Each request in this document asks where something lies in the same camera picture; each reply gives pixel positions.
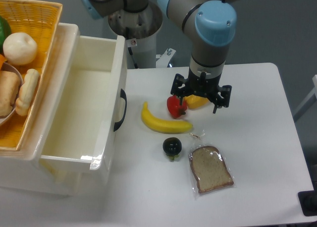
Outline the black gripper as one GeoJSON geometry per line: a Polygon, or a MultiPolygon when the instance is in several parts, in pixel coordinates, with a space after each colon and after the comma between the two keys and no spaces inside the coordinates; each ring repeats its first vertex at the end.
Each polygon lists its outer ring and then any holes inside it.
{"type": "Polygon", "coordinates": [[[207,78],[205,72],[203,75],[197,76],[191,69],[189,69],[188,79],[183,75],[177,73],[174,77],[171,91],[179,99],[179,104],[183,105],[183,98],[196,95],[212,99],[214,104],[213,114],[222,107],[229,107],[232,86],[219,86],[221,74],[214,78],[207,78]]]}

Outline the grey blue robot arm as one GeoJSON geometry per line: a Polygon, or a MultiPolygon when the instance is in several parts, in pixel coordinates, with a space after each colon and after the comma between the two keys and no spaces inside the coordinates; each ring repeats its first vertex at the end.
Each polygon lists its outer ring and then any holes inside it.
{"type": "Polygon", "coordinates": [[[219,80],[236,33],[237,0],[82,0],[95,19],[108,18],[111,30],[134,46],[154,35],[166,16],[191,40],[188,77],[176,75],[171,93],[207,98],[215,109],[228,107],[232,87],[219,80]]]}

